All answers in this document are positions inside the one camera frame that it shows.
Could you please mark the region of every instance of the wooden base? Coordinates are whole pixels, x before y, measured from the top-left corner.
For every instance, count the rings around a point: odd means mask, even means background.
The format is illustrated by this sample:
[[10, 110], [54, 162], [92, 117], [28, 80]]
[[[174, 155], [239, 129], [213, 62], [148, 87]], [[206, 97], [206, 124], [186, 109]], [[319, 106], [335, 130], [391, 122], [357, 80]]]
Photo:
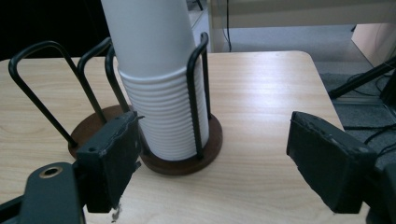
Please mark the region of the wooden base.
[[163, 175], [189, 175], [204, 169], [212, 162], [221, 150], [222, 129], [219, 120], [212, 115], [209, 120], [209, 139], [203, 149], [204, 156], [198, 159], [196, 156], [183, 161], [165, 161], [151, 153], [145, 144], [145, 149], [140, 155], [143, 163], [157, 173]]
[[[119, 105], [113, 105], [102, 110], [107, 120], [111, 120], [121, 115], [122, 109]], [[104, 124], [96, 114], [91, 114], [85, 118], [72, 132], [72, 138], [78, 143], [75, 147], [69, 146], [70, 154], [76, 158], [77, 150], [98, 132]], [[143, 143], [143, 150], [140, 155], [143, 163], [157, 173], [163, 175], [188, 175], [204, 169], [218, 155], [222, 145], [222, 129], [219, 120], [212, 115], [209, 120], [209, 139], [203, 149], [203, 157], [196, 156], [183, 161], [165, 161], [158, 158], [149, 151], [149, 147]]]

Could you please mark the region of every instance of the wooden table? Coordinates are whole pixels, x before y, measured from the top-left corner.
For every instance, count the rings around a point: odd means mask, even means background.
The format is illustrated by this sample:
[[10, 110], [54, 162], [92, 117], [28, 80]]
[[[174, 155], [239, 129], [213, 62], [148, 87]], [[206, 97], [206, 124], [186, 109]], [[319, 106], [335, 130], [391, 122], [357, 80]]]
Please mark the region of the wooden table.
[[[300, 51], [209, 54], [212, 113], [223, 129], [218, 157], [193, 175], [166, 176], [143, 165], [121, 198], [117, 223], [364, 223], [335, 215], [286, 155], [293, 110], [341, 127], [309, 55]], [[86, 74], [102, 107], [117, 100], [103, 58]], [[74, 162], [65, 140], [14, 84], [0, 62], [0, 203], [23, 194], [33, 170]], [[23, 60], [20, 73], [72, 132], [92, 108], [63, 59]], [[110, 223], [111, 214], [88, 214]]]

